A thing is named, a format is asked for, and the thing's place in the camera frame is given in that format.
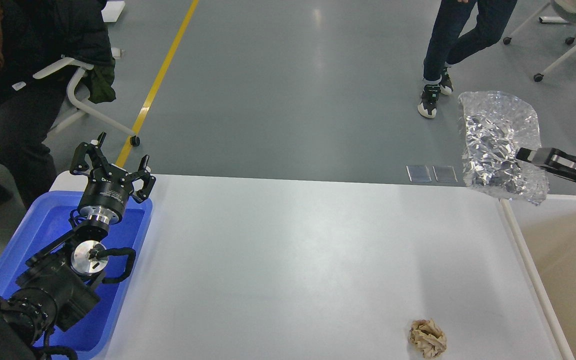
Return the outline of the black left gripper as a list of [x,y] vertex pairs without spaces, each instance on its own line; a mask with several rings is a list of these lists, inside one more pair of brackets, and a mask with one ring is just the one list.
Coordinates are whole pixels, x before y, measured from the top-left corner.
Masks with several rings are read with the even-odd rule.
[[145,202],[157,179],[149,168],[150,155],[141,158],[137,171],[113,170],[103,155],[105,139],[106,132],[101,132],[97,139],[81,142],[74,151],[70,174],[87,176],[78,213],[84,217],[102,215],[109,219],[110,224],[117,224],[124,217],[129,198],[138,204]]

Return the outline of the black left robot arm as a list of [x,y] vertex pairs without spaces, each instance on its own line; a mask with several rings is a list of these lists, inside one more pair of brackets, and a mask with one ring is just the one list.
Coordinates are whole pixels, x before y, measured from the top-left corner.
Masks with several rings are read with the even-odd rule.
[[70,173],[85,176],[87,184],[70,213],[71,230],[30,256],[16,278],[18,289],[9,298],[0,296],[0,360],[76,360],[73,348],[51,345],[51,335],[68,331],[100,303],[98,285],[119,284],[133,272],[137,251],[107,247],[103,239],[122,221],[130,199],[146,202],[156,178],[149,155],[134,172],[109,162],[102,151],[105,137],[102,132],[74,151]]

